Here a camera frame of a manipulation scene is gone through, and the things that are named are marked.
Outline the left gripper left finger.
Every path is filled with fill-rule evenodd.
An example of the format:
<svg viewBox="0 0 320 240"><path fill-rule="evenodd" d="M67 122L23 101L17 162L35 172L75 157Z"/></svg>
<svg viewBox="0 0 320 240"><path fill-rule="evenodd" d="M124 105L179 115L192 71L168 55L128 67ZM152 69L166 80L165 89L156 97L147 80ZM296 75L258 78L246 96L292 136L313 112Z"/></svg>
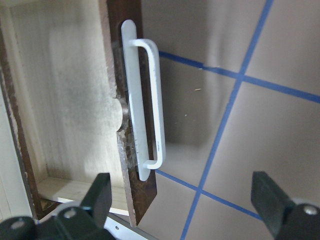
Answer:
<svg viewBox="0 0 320 240"><path fill-rule="evenodd" d="M111 208L111 178L107 172L99 173L79 205L103 228Z"/></svg>

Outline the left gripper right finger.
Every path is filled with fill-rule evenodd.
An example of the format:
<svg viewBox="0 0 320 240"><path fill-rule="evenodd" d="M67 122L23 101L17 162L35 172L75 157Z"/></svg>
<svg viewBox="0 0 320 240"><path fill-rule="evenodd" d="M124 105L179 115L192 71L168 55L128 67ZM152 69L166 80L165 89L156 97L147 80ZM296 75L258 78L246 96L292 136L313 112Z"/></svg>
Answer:
<svg viewBox="0 0 320 240"><path fill-rule="evenodd" d="M252 173L250 200L274 238L295 208L292 199L264 171Z"/></svg>

